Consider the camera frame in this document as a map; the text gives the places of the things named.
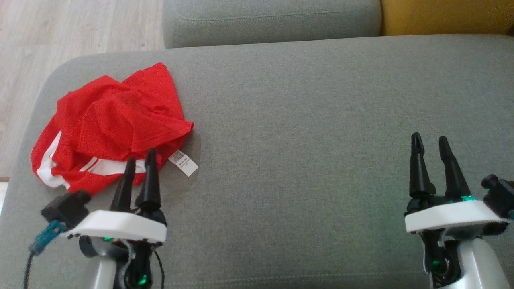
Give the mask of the red basketball jersey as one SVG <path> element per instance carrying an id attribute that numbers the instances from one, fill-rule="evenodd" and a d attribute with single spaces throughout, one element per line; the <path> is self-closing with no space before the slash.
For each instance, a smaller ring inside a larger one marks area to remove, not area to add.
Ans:
<path id="1" fill-rule="evenodd" d="M 117 181 L 134 158 L 133 185 L 140 185 L 148 150 L 156 150 L 160 169 L 193 128 L 183 118 L 160 114 L 56 113 L 33 148 L 33 171 L 49 187 L 94 195 Z"/>

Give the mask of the red basketball shorts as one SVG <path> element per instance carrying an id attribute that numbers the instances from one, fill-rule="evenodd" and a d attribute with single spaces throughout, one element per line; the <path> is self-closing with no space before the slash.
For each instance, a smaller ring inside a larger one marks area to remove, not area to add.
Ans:
<path id="1" fill-rule="evenodd" d="M 159 62 L 124 81 L 99 77 L 57 102 L 61 133 L 55 156 L 123 161 L 149 148 L 180 148 L 193 129 L 186 121 L 173 79 Z"/>

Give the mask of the grey sofa seat cushion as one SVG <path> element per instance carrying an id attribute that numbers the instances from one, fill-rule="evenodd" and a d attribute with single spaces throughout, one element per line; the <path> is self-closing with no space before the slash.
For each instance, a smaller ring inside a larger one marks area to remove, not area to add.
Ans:
<path id="1" fill-rule="evenodd" d="M 163 0 L 166 48 L 375 37 L 380 0 Z"/>

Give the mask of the yellow sofa back cushion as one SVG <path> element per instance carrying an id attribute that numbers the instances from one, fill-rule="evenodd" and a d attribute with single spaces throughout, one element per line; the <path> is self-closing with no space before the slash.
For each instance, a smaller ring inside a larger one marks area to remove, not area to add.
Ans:
<path id="1" fill-rule="evenodd" d="M 506 35 L 514 26 L 514 0 L 380 2 L 382 35 Z"/>

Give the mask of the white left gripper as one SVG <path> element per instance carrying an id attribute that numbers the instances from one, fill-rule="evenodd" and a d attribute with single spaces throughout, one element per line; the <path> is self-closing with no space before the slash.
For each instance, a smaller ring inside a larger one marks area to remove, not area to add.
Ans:
<path id="1" fill-rule="evenodd" d="M 165 243 L 167 227 L 157 221 L 132 214 L 131 196 L 135 177 L 136 159 L 130 158 L 117 185 L 110 211 L 90 212 L 76 227 L 65 232 L 66 238 L 90 236 L 145 241 L 150 244 Z M 145 180 L 136 198 L 136 207 L 153 213 L 161 207 L 157 152 L 150 148 L 145 161 Z"/>

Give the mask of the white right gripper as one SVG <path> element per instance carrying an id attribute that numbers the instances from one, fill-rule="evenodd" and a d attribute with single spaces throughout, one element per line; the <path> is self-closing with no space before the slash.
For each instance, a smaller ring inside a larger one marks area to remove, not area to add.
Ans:
<path id="1" fill-rule="evenodd" d="M 510 218 L 498 216 L 483 201 L 469 199 L 472 193 L 448 139 L 439 137 L 438 145 L 445 169 L 445 197 L 431 196 L 436 194 L 436 188 L 426 170 L 422 138 L 419 133 L 411 136 L 409 196 L 417 199 L 411 199 L 407 204 L 404 214 L 406 231 L 418 234 L 425 230 L 510 223 Z"/>

